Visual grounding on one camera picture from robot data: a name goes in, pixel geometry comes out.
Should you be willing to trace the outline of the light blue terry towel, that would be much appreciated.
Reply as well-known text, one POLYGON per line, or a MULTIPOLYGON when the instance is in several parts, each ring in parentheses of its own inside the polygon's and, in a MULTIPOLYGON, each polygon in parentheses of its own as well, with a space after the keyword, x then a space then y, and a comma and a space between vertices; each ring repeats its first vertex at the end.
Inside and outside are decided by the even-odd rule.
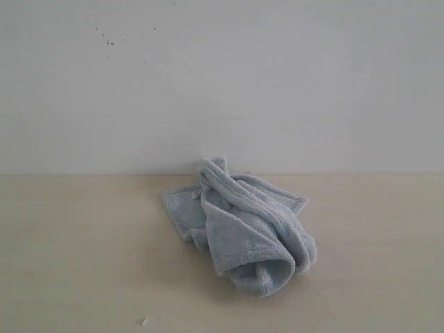
POLYGON ((212 258, 218 276, 258 298, 316 263, 314 238, 298 220, 307 202, 261 178, 232 175, 224 157, 200 161, 197 185, 162 192, 180 237, 212 258))

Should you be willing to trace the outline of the small white paper scrap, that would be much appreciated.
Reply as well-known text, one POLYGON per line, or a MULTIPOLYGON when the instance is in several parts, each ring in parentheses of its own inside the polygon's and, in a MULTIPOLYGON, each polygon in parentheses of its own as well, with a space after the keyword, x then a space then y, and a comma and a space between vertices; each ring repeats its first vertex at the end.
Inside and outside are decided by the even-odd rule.
POLYGON ((147 324, 147 322, 148 322, 148 317, 143 318, 143 319, 140 321, 140 325, 143 327, 143 326, 145 326, 145 324, 147 324))

